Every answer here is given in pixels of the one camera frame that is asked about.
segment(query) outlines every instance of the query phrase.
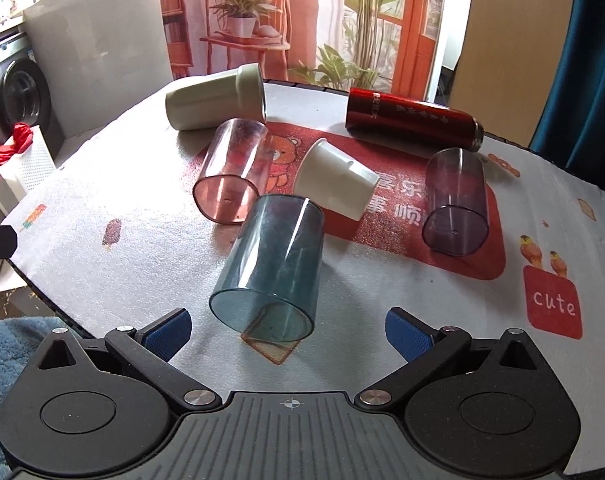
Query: tablecloth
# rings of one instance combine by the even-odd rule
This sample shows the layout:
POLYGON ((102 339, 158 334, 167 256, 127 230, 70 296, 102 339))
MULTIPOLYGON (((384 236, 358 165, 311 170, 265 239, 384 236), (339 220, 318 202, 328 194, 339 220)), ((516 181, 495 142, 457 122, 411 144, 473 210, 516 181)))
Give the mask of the tablecloth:
POLYGON ((344 95, 268 84, 268 126, 278 136, 272 192, 291 189, 320 136, 381 180, 359 224, 327 212, 314 333, 295 348, 250 346, 208 307, 238 232, 207 221, 191 195, 212 132, 173 130, 165 92, 86 142, 7 217, 19 231, 13 263, 49 300, 95 336, 187 308, 192 338, 171 363, 223 397, 232 390, 353 396, 404 365, 384 336, 392 306, 480 338, 521 327, 580 413, 566 472, 605 467, 605 192, 487 138, 480 153, 489 238, 467 258, 437 255, 420 238, 433 152, 382 132, 352 138, 344 95))

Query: pink plastic cup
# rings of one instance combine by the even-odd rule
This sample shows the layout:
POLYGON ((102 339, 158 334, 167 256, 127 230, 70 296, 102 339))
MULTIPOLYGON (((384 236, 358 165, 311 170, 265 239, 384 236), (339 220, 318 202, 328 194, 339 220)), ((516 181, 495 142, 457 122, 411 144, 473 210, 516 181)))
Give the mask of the pink plastic cup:
POLYGON ((265 124, 253 119, 225 121, 216 130, 194 186, 200 212, 218 224, 244 222, 266 191, 273 159, 265 124))

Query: wooden chair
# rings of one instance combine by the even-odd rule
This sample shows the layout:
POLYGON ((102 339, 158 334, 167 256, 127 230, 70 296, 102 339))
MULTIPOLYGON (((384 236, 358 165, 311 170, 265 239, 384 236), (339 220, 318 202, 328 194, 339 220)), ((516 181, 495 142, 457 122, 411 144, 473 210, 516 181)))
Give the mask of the wooden chair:
POLYGON ((227 49, 227 69, 231 68, 231 49, 252 51, 258 53, 258 63, 265 75, 265 54, 269 51, 280 52, 282 63, 284 65, 284 75, 279 75, 287 80, 287 51, 290 49, 291 20, 289 11, 289 0, 271 0, 272 4, 282 10, 282 12, 270 12, 267 16, 261 16, 259 25, 271 25, 280 33, 278 43, 273 44, 244 44, 231 41, 222 37, 216 32, 227 29, 227 19, 218 17, 211 9, 212 6, 222 3, 222 0, 204 0, 207 11, 206 30, 207 36, 200 38, 200 41, 207 42, 207 73, 212 73, 212 50, 214 45, 220 45, 227 49))

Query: washing machine door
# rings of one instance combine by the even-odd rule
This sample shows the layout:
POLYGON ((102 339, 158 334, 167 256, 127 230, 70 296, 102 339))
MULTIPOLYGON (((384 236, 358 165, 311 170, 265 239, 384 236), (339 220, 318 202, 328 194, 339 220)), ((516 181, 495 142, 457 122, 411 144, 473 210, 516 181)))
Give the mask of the washing machine door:
POLYGON ((42 70, 29 58, 12 62, 0 83, 0 120, 7 131, 14 124, 36 124, 45 134, 52 116, 52 99, 42 70))

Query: cartoon bear print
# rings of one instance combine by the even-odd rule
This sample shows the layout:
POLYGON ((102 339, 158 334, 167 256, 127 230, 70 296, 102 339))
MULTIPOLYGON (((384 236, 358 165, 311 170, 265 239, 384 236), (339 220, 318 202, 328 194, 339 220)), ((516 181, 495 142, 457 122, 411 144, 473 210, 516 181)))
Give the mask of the cartoon bear print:
POLYGON ((269 171, 269 180, 266 182, 266 192, 276 187, 284 187, 288 182, 287 170, 296 160, 296 148, 300 146, 300 139, 296 137, 273 136, 274 161, 269 171))

